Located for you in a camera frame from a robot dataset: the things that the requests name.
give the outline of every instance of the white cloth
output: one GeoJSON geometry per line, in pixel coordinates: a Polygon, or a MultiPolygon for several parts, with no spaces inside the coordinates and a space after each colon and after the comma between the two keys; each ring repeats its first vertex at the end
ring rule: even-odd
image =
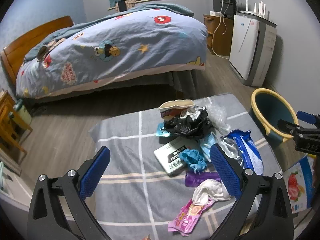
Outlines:
{"type": "Polygon", "coordinates": [[[216,201],[231,199],[228,191],[222,184],[214,179],[207,179],[202,182],[194,191],[192,201],[194,205],[206,205],[209,198],[216,201]]]}

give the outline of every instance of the purple package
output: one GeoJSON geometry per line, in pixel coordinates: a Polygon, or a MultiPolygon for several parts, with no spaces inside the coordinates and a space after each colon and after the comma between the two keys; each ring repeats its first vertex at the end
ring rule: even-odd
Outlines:
{"type": "Polygon", "coordinates": [[[215,179],[216,181],[221,182],[220,176],[217,172],[203,172],[198,174],[192,171],[187,171],[184,179],[184,185],[187,187],[198,187],[206,179],[215,179]]]}
{"type": "Polygon", "coordinates": [[[209,199],[207,205],[194,205],[190,199],[188,204],[181,208],[179,215],[168,224],[168,232],[178,231],[183,236],[190,234],[198,222],[203,211],[214,204],[214,200],[209,199]]]}

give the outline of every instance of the teal blanket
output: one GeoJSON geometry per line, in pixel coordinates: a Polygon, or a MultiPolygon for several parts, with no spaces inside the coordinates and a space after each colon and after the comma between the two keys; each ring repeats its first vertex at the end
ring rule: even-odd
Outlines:
{"type": "Polygon", "coordinates": [[[76,25],[73,25],[73,26],[68,27],[68,28],[57,30],[57,31],[49,34],[46,38],[44,38],[44,40],[42,40],[39,44],[37,44],[35,47],[33,47],[26,54],[24,62],[31,61],[34,58],[36,58],[39,49],[42,46],[48,44],[50,41],[60,40],[62,38],[66,38],[67,39],[67,38],[71,37],[72,35],[74,35],[75,33],[78,33],[78,32],[80,32],[80,31],[82,31],[82,30],[84,30],[84,29],[86,29],[86,28],[88,28],[90,26],[93,26],[93,25],[95,25],[97,23],[103,22],[105,20],[108,20],[108,19],[111,19],[111,18],[114,18],[114,17],[117,17],[117,16],[122,16],[122,15],[125,15],[125,14],[128,14],[128,13],[144,11],[144,10],[150,10],[150,9],[166,9],[166,10],[172,11],[174,13],[181,14],[181,15],[186,15],[186,16],[190,16],[190,17],[193,17],[195,15],[188,8],[186,8],[184,6],[181,6],[181,5],[173,4],[173,3],[144,4],[144,5],[141,5],[141,6],[138,6],[138,7],[131,8],[131,9],[129,9],[127,11],[124,11],[124,12],[118,12],[118,13],[115,13],[115,14],[112,14],[112,15],[108,15],[106,17],[103,17],[101,19],[97,19],[97,20],[92,21],[92,22],[80,23],[80,24],[76,24],[76,25]]]}

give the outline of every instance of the white cable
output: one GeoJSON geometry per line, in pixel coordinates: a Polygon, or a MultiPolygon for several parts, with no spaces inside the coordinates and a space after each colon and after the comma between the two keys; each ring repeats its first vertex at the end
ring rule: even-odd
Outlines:
{"type": "Polygon", "coordinates": [[[211,49],[212,49],[213,53],[214,53],[215,55],[217,55],[218,57],[222,57],[222,56],[218,55],[218,54],[214,51],[214,49],[213,49],[213,38],[214,38],[214,34],[216,33],[216,31],[218,30],[218,28],[220,27],[220,24],[221,24],[222,7],[223,7],[223,0],[222,0],[221,10],[220,10],[220,21],[219,21],[219,25],[216,27],[216,29],[214,30],[214,32],[213,32],[213,34],[212,34],[212,42],[211,42],[211,49]]]}
{"type": "Polygon", "coordinates": [[[224,35],[224,34],[227,32],[227,26],[226,26],[226,24],[224,23],[224,15],[225,15],[226,11],[228,10],[229,5],[230,5],[230,0],[229,0],[229,2],[228,2],[228,6],[227,6],[226,10],[224,11],[224,13],[223,13],[223,15],[222,15],[222,21],[223,21],[224,27],[225,27],[225,29],[226,29],[222,35],[224,35]]]}

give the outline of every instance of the pink snack package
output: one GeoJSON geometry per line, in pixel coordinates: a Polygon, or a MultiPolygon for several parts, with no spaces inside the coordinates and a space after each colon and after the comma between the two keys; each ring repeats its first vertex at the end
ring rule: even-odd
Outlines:
{"type": "Polygon", "coordinates": [[[181,208],[179,215],[168,224],[168,232],[179,231],[183,236],[190,234],[198,222],[203,211],[213,205],[215,201],[209,199],[207,205],[196,206],[190,199],[188,204],[181,208]]]}

